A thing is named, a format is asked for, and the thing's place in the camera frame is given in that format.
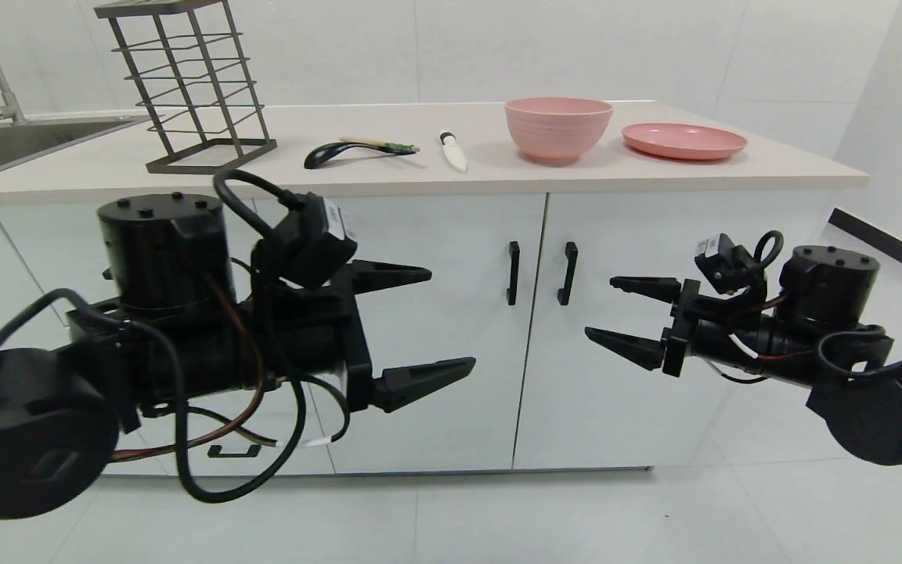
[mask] white tiled floor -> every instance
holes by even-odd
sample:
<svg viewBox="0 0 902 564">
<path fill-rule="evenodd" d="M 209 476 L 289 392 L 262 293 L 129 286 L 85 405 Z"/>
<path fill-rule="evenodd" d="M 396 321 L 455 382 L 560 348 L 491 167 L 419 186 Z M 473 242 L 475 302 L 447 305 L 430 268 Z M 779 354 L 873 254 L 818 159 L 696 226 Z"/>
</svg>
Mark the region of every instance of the white tiled floor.
<svg viewBox="0 0 902 564">
<path fill-rule="evenodd" d="M 900 268 L 884 260 L 865 313 L 898 339 L 885 304 L 902 300 Z M 651 472 L 278 479 L 219 506 L 175 479 L 103 478 L 56 512 L 0 522 L 0 562 L 902 563 L 902 467 L 854 460 L 804 400 L 737 386 L 691 463 Z"/>
</svg>

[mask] black cabinet handle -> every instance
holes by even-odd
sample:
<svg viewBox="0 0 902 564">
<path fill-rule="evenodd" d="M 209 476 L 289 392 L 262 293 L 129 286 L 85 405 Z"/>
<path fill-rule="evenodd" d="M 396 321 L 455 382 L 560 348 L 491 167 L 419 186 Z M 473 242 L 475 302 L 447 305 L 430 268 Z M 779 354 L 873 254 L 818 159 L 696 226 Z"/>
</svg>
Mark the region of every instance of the black cabinet handle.
<svg viewBox="0 0 902 564">
<path fill-rule="evenodd" d="M 566 281 L 559 288 L 556 297 L 559 299 L 559 305 L 569 305 L 569 294 L 573 292 L 573 275 L 576 274 L 576 255 L 579 249 L 572 240 L 566 242 Z"/>
<path fill-rule="evenodd" d="M 261 445 L 250 445 L 244 453 L 223 453 L 221 445 L 211 445 L 207 449 L 207 457 L 209 458 L 255 458 L 260 454 Z"/>
<path fill-rule="evenodd" d="M 508 251 L 511 254 L 511 286 L 507 289 L 507 304 L 516 305 L 517 271 L 520 269 L 520 245 L 517 244 L 516 240 L 511 241 Z"/>
</svg>

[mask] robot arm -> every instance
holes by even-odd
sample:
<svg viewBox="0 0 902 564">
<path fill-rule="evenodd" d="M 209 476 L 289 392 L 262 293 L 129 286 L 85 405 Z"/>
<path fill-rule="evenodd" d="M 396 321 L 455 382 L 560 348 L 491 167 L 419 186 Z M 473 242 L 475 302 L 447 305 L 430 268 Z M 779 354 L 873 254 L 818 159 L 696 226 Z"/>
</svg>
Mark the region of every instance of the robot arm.
<svg viewBox="0 0 902 564">
<path fill-rule="evenodd" d="M 229 189 L 240 179 L 289 208 L 269 227 Z M 281 190 L 242 171 L 215 175 L 219 199 L 171 195 L 128 197 L 99 209 L 110 268 L 119 295 L 89 304 L 67 289 L 48 292 L 0 330 L 0 518 L 40 515 L 89 487 L 107 464 L 175 454 L 183 488 L 197 500 L 221 503 L 257 489 L 286 463 L 305 423 L 303 383 L 322 386 L 344 411 L 379 407 L 386 413 L 469 375 L 474 358 L 385 369 L 373 378 L 371 356 L 355 296 L 429 280 L 412 266 L 351 261 L 357 239 L 329 200 Z M 251 253 L 253 295 L 233 291 L 223 206 L 262 236 Z M 61 349 L 1 347 L 23 324 L 58 299 L 72 342 Z M 312 374 L 341 367 L 343 389 Z M 297 404 L 294 431 L 279 457 L 257 478 L 228 490 L 201 489 L 187 450 L 230 432 L 260 407 L 266 392 L 287 383 Z M 190 439 L 191 397 L 253 390 L 250 406 L 218 431 Z M 146 418 L 175 418 L 169 446 L 118 450 L 119 432 Z M 253 436 L 251 440 L 266 440 Z"/>
<path fill-rule="evenodd" d="M 592 327 L 586 335 L 648 371 L 680 376 L 684 358 L 697 356 L 713 368 L 759 376 L 732 378 L 716 368 L 738 383 L 776 378 L 805 386 L 806 407 L 845 450 L 875 464 L 902 464 L 902 361 L 884 366 L 893 340 L 859 321 L 879 263 L 835 247 L 797 247 L 781 269 L 781 293 L 767 300 L 765 269 L 783 243 L 781 233 L 769 232 L 756 256 L 726 234 L 698 244 L 695 264 L 717 292 L 736 294 L 729 299 L 699 295 L 698 280 L 612 278 L 615 288 L 673 304 L 673 324 L 658 342 Z M 862 362 L 863 371 L 852 371 Z"/>
</svg>

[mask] white knife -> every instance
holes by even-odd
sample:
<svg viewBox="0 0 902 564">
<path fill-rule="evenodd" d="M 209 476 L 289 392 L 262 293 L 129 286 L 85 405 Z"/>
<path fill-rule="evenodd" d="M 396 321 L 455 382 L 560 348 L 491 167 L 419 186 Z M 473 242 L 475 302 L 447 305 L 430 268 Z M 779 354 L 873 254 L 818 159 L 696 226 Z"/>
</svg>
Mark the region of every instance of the white knife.
<svg viewBox="0 0 902 564">
<path fill-rule="evenodd" d="M 461 150 L 454 133 L 441 132 L 441 144 L 444 146 L 444 157 L 447 157 L 451 167 L 458 172 L 468 172 L 468 161 L 465 161 L 465 151 Z"/>
</svg>

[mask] pink bowl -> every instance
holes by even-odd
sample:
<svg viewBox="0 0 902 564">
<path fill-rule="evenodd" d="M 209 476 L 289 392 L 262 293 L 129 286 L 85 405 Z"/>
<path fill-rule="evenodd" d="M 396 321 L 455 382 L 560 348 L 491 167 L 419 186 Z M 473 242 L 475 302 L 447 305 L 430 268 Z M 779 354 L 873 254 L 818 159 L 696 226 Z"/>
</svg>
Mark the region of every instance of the pink bowl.
<svg viewBox="0 0 902 564">
<path fill-rule="evenodd" d="M 717 161 L 733 157 L 747 138 L 723 129 L 688 124 L 636 124 L 622 130 L 626 143 L 642 153 L 684 161 Z"/>
<path fill-rule="evenodd" d="M 615 108 L 606 101 L 542 96 L 506 103 L 507 128 L 534 161 L 565 165 L 601 140 Z"/>
</svg>

